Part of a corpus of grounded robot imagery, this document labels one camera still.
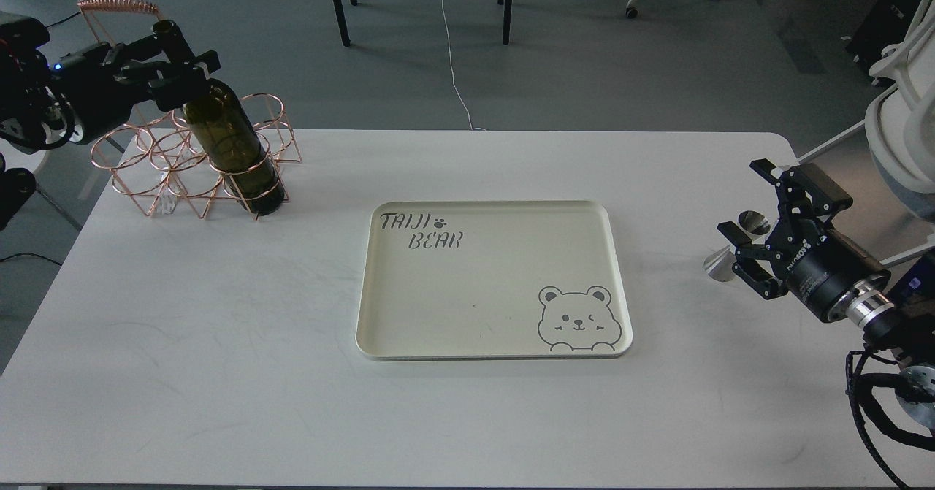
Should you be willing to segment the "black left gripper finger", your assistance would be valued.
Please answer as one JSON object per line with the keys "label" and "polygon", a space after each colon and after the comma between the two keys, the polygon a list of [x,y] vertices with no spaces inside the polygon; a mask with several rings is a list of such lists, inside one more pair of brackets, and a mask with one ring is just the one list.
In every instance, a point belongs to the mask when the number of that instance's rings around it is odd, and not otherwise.
{"label": "black left gripper finger", "polygon": [[151,81],[151,98],[163,112],[171,112],[208,92],[207,75],[201,70]]}
{"label": "black left gripper finger", "polygon": [[212,74],[220,69],[220,60],[216,51],[208,50],[196,56],[180,30],[153,30],[153,36],[168,61],[173,65],[201,69],[205,74]]}

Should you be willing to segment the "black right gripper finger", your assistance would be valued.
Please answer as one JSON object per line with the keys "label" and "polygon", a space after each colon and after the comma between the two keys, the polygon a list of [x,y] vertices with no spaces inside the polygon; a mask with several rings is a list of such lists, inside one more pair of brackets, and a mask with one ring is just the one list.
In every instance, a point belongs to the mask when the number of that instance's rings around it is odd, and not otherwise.
{"label": "black right gripper finger", "polygon": [[854,198],[817,164],[782,169],[759,158],[751,161],[750,168],[775,187],[778,218],[774,231],[834,231],[833,218],[854,204]]}
{"label": "black right gripper finger", "polygon": [[751,226],[752,230],[733,221],[725,221],[717,225],[717,230],[727,238],[735,248],[735,257],[767,257],[768,248],[764,244],[753,243],[755,238],[768,233],[768,221]]}

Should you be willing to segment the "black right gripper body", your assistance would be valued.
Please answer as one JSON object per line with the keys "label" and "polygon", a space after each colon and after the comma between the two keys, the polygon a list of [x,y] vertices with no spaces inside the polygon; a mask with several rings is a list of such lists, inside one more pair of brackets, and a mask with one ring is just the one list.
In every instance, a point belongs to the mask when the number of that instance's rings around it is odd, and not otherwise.
{"label": "black right gripper body", "polygon": [[764,245],[767,257],[735,257],[735,275],[765,299],[794,294],[823,323],[860,323],[856,306],[871,294],[881,296],[891,278],[878,260],[836,230],[808,229],[799,238],[779,231]]}

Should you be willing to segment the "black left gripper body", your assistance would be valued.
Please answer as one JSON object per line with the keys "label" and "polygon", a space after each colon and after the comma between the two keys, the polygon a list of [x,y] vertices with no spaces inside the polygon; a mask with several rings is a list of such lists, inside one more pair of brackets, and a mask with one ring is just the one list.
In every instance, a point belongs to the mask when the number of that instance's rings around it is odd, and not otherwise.
{"label": "black left gripper body", "polygon": [[178,65],[158,61],[155,41],[96,43],[51,65],[51,90],[59,98],[66,128],[61,136],[90,143],[125,124],[134,105],[154,99],[153,82],[178,74]]}

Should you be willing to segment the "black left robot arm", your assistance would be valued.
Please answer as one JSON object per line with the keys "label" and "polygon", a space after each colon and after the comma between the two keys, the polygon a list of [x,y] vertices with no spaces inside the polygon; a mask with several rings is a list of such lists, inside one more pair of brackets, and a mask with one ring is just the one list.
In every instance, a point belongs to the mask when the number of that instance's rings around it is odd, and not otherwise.
{"label": "black left robot arm", "polygon": [[21,153],[96,141],[129,120],[137,104],[161,111],[183,107],[207,93],[218,54],[194,54],[178,25],[141,0],[82,0],[93,11],[149,13],[147,37],[131,43],[99,40],[49,63],[40,48],[47,27],[28,15],[2,14],[2,138]]}

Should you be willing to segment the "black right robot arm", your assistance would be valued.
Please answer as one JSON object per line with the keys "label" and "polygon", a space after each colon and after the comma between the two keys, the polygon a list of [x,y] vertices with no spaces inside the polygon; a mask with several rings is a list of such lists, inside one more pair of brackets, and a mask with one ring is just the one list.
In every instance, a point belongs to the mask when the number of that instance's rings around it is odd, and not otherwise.
{"label": "black right robot arm", "polygon": [[778,216],[763,243],[739,223],[718,225],[733,274],[758,296],[792,294],[822,323],[848,320],[862,331],[862,347],[845,358],[846,397],[865,448],[903,489],[867,423],[896,443],[934,449],[933,250],[912,254],[914,266],[889,285],[885,264],[835,230],[833,218],[854,201],[817,165],[759,158],[750,167],[774,187]]}

